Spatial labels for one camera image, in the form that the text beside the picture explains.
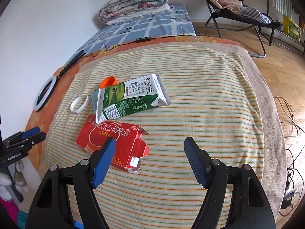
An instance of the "striped towel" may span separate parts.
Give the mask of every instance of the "striped towel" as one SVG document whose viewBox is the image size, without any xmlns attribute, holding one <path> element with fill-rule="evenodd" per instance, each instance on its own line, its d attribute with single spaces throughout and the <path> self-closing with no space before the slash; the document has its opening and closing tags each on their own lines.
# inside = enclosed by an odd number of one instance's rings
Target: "striped towel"
<svg viewBox="0 0 305 229">
<path fill-rule="evenodd" d="M 250 164 L 263 176 L 263 126 L 254 90 L 237 53 L 224 54 L 190 45 L 165 45 L 106 56 L 94 68 L 75 76 L 51 128 L 43 162 L 43 176 L 52 164 L 68 167 L 89 154 L 75 139 L 92 104 L 78 115 L 72 101 L 89 95 L 105 77 L 126 81 L 159 72 L 172 104 L 120 118 L 150 132 L 142 139 L 150 152 L 139 174 L 113 166 L 95 190 L 110 228 L 191 228 L 206 190 L 197 183 L 183 150 L 192 136 L 211 158 L 240 167 Z M 73 188 L 69 188 L 74 218 L 79 219 Z M 226 223 L 232 186 L 218 227 Z"/>
<path fill-rule="evenodd" d="M 272 6 L 277 11 L 292 19 L 292 2 L 290 0 L 272 0 Z"/>
</svg>

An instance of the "pink clothing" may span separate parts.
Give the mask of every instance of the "pink clothing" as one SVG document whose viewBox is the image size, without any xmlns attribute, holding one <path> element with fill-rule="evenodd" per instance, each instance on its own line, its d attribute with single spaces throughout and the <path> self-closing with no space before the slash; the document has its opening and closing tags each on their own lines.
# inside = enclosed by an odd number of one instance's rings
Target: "pink clothing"
<svg viewBox="0 0 305 229">
<path fill-rule="evenodd" d="M 11 219 L 16 224 L 18 224 L 17 217 L 18 217 L 19 209 L 18 209 L 17 205 L 13 202 L 13 200 L 11 200 L 10 202 L 7 202 L 7 201 L 0 198 L 0 203 L 6 209 L 7 213 L 11 217 Z"/>
<path fill-rule="evenodd" d="M 242 2 L 238 0 L 210 0 L 217 8 L 227 8 L 233 13 L 240 15 L 239 7 L 242 6 Z"/>
</svg>

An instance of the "orange cup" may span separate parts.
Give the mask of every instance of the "orange cup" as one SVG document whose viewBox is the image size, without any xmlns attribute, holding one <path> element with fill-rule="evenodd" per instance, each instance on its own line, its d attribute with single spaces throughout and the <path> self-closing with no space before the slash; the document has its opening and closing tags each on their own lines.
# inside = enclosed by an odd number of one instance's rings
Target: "orange cup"
<svg viewBox="0 0 305 229">
<path fill-rule="evenodd" d="M 107 77 L 101 82 L 100 89 L 104 89 L 104 88 L 107 88 L 109 86 L 116 85 L 116 84 L 118 84 L 118 81 L 116 80 L 115 77 L 113 77 L 113 76 Z"/>
</svg>

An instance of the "towel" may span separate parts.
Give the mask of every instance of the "towel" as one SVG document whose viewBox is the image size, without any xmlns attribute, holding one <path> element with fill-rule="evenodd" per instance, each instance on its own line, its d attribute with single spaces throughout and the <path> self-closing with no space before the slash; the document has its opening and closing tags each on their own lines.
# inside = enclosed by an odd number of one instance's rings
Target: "towel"
<svg viewBox="0 0 305 229">
<path fill-rule="evenodd" d="M 126 16 L 138 12 L 140 9 L 158 8 L 167 0 L 110 0 L 99 11 L 99 18 L 108 22 L 119 16 Z"/>
<path fill-rule="evenodd" d="M 272 0 L 272 6 L 283 15 L 292 19 L 293 6 L 290 0 Z"/>
</svg>

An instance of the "blue gripper pad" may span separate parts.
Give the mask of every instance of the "blue gripper pad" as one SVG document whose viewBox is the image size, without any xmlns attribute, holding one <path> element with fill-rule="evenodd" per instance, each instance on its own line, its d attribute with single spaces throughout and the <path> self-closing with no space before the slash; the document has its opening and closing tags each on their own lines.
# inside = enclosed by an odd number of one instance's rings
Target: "blue gripper pad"
<svg viewBox="0 0 305 229">
<path fill-rule="evenodd" d="M 103 148 L 106 148 L 104 154 L 101 156 L 99 162 L 97 163 L 96 167 L 94 168 L 94 174 L 92 179 L 92 186 L 94 189 L 97 188 L 98 185 L 102 184 L 104 178 L 107 174 L 109 169 L 110 163 L 113 159 L 116 150 L 116 143 L 114 139 L 108 140 L 108 144 L 104 144 Z"/>
<path fill-rule="evenodd" d="M 203 187 L 207 187 L 209 182 L 206 178 L 206 168 L 203 166 L 197 154 L 200 151 L 200 148 L 197 146 L 192 137 L 187 137 L 184 140 L 184 152 L 189 160 L 196 180 Z"/>
<path fill-rule="evenodd" d="M 25 140 L 25 139 L 29 138 L 30 136 L 33 136 L 34 134 L 37 134 L 39 132 L 40 132 L 40 128 L 34 127 L 30 130 L 23 132 L 23 134 L 21 135 L 21 139 Z"/>
</svg>

